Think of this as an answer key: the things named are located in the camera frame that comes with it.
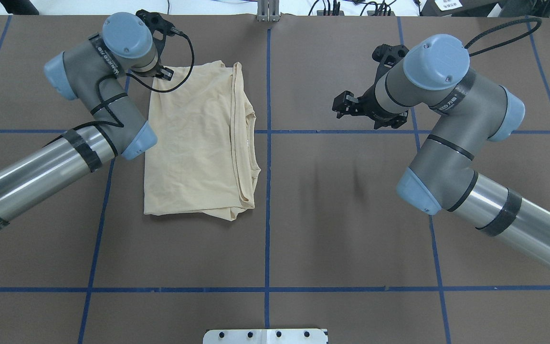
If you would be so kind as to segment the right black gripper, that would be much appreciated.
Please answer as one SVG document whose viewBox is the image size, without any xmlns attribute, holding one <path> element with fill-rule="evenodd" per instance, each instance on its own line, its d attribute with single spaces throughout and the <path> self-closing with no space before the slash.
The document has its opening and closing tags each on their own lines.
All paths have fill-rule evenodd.
<svg viewBox="0 0 550 344">
<path fill-rule="evenodd" d="M 367 116 L 374 121 L 373 128 L 378 130 L 382 127 L 398 129 L 406 124 L 408 110 L 395 114 L 386 111 L 377 101 L 375 94 L 376 84 L 371 85 L 367 91 L 360 96 L 359 100 L 353 92 L 343 91 L 333 100 L 332 109 L 336 109 L 337 119 L 343 116 Z"/>
</svg>

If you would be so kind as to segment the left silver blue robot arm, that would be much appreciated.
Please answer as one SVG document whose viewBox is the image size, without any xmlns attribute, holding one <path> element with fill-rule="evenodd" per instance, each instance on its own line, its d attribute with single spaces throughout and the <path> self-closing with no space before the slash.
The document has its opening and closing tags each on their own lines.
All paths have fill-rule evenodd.
<svg viewBox="0 0 550 344">
<path fill-rule="evenodd" d="M 93 120 L 63 131 L 35 153 L 0 170 L 0 231 L 14 218 L 121 156 L 127 160 L 155 146 L 157 135 L 119 80 L 171 80 L 162 65 L 166 38 L 182 35 L 157 12 L 118 12 L 101 31 L 44 65 L 50 84 L 80 100 Z"/>
</svg>

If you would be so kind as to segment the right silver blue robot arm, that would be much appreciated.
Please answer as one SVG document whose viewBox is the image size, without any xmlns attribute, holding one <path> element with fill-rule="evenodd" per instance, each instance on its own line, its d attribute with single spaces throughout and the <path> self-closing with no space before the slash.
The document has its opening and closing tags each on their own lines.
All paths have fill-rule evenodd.
<svg viewBox="0 0 550 344">
<path fill-rule="evenodd" d="M 362 96 L 343 91 L 332 111 L 367 116 L 374 128 L 397 129 L 412 107 L 440 116 L 397 184 L 397 194 L 424 213 L 446 210 L 476 231 L 550 267 L 550 212 L 471 167 L 486 142 L 507 139 L 525 105 L 506 87 L 478 74 L 454 36 L 439 33 L 411 49 L 382 44 L 375 81 Z"/>
</svg>

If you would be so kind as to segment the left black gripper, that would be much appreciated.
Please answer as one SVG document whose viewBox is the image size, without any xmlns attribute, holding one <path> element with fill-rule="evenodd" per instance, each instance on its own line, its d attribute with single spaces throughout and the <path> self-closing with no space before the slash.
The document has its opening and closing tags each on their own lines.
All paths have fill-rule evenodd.
<svg viewBox="0 0 550 344">
<path fill-rule="evenodd" d="M 139 77 L 155 77 L 160 80 L 171 81 L 174 71 L 170 68 L 163 68 L 160 64 L 147 65 L 142 67 L 131 67 L 131 72 Z"/>
</svg>

